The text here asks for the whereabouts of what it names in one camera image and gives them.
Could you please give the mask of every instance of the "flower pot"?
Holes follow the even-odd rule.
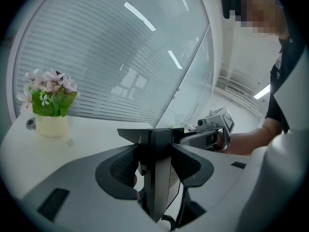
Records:
[[[36,132],[44,137],[62,137],[69,132],[68,116],[35,115]]]

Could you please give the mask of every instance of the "table surface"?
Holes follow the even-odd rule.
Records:
[[[32,113],[21,114],[0,147],[2,179],[11,195],[22,199],[33,187],[64,164],[105,150],[132,143],[117,129],[149,129],[148,123],[101,120],[69,116],[70,132],[61,138],[42,137],[26,128]],[[143,186],[138,176],[136,190]]]

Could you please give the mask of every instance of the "ceiling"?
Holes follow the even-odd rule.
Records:
[[[222,25],[223,61],[217,87],[225,89],[230,84],[252,97],[269,84],[270,71],[281,48],[279,40],[242,27],[232,16],[229,20],[222,16]],[[262,115],[267,111],[268,100],[269,94],[255,100]]]

